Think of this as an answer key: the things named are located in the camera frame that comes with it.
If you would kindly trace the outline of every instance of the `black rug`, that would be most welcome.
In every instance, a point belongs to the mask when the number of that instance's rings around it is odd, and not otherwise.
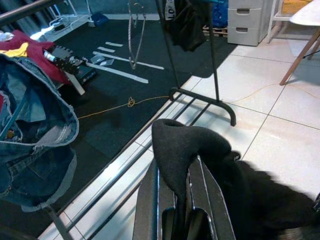
[[[140,39],[139,27],[132,33],[132,46],[136,48]],[[105,42],[123,44],[112,47]],[[232,52],[235,45],[227,44],[224,37],[215,37],[216,64],[219,66]],[[128,58],[128,21],[110,20],[101,27],[91,28],[87,24],[77,28],[56,41],[57,45],[67,47],[79,57],[93,57],[97,47],[115,49],[115,56]],[[180,83],[185,83],[191,75],[207,78],[212,73],[209,42],[204,43],[195,52],[183,52],[179,46],[173,47]],[[163,66],[158,70],[138,65],[132,70],[128,62],[115,60],[113,69],[121,70],[149,80],[143,84],[132,79],[97,71],[97,76],[86,83],[85,95],[79,96],[71,86],[63,86],[60,93],[71,105],[78,117],[128,102],[129,97],[137,102],[158,96],[167,96],[175,86],[172,67],[169,61],[164,36],[158,21],[148,21],[139,61]],[[167,101],[166,98],[146,101],[134,107],[122,107],[103,114],[80,119],[79,135],[72,147],[77,153],[77,168],[70,189],[53,208],[57,211],[65,206],[88,182],[105,168],[113,157],[130,141],[135,134]],[[19,206],[0,202],[0,224],[37,237],[51,223],[44,211],[23,213]]]

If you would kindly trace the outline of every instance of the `metal button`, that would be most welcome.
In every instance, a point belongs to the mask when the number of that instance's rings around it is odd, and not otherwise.
[[[7,139],[12,139],[14,136],[15,136],[15,132],[12,131],[12,130],[9,130],[9,131],[6,133],[6,138],[7,138]]]

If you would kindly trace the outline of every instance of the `white tile floor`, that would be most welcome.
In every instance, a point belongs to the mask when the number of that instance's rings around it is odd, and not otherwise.
[[[221,108],[210,106],[195,123],[210,128],[227,138],[234,150],[242,154],[257,169],[271,172],[280,183],[315,198],[320,192],[320,60],[315,56],[310,64],[303,63],[286,86],[278,83],[295,60],[292,48],[300,48],[301,41],[274,39],[263,41],[258,47],[238,46],[218,68],[220,97],[233,108],[237,117],[235,127]],[[213,78],[192,77],[184,86],[188,90],[212,96]],[[172,118],[190,101],[181,96],[161,117]],[[178,121],[188,124],[204,104],[195,101]],[[65,224],[75,217],[103,191],[119,169],[151,141],[148,129],[118,159],[116,159],[88,189],[62,214]],[[153,158],[149,148],[133,167],[103,196],[72,229],[75,239],[86,239],[105,218],[134,183],[143,177]],[[135,217],[135,192],[94,240],[130,240]],[[57,240],[54,226],[41,235],[41,240]]]

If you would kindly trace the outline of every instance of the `plastic drawer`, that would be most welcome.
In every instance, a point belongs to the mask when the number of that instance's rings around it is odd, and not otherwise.
[[[260,41],[259,28],[228,26],[228,43],[257,46]]]
[[[261,26],[261,18],[261,8],[228,8],[228,26],[230,27],[246,27],[257,29]]]

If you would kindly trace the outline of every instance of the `denim jacket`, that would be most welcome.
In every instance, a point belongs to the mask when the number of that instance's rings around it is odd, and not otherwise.
[[[27,57],[0,54],[0,95],[0,199],[25,212],[45,208],[70,187],[79,121]]]

